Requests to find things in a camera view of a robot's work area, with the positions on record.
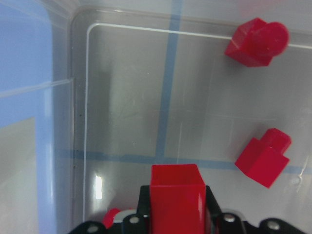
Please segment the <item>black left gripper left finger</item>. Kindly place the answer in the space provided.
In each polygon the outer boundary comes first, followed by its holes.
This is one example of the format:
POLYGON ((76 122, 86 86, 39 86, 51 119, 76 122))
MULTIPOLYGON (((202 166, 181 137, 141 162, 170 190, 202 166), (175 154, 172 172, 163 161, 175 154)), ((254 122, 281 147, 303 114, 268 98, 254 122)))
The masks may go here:
POLYGON ((85 221, 71 234, 147 234, 149 232, 149 209, 138 207, 121 211, 110 209, 101 222, 85 221))

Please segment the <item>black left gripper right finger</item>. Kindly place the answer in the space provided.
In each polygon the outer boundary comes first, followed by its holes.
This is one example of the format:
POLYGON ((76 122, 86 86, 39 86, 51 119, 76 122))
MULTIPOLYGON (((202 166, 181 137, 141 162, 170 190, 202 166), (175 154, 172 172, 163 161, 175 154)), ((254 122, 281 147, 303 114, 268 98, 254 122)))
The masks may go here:
POLYGON ((221 210, 211 188, 206 189, 206 234, 304 234, 301 229, 278 218, 266 218, 254 226, 238 213, 221 210))

